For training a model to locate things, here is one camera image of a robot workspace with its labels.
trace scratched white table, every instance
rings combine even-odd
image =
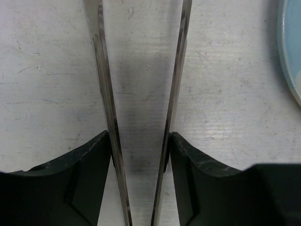
[[[175,130],[239,169],[301,161],[301,111],[277,53],[277,0],[194,0]],[[181,0],[104,0],[135,226],[148,226]],[[0,170],[28,170],[105,129],[82,0],[0,1]],[[123,225],[111,165],[99,225]],[[161,225],[179,225],[171,170]]]

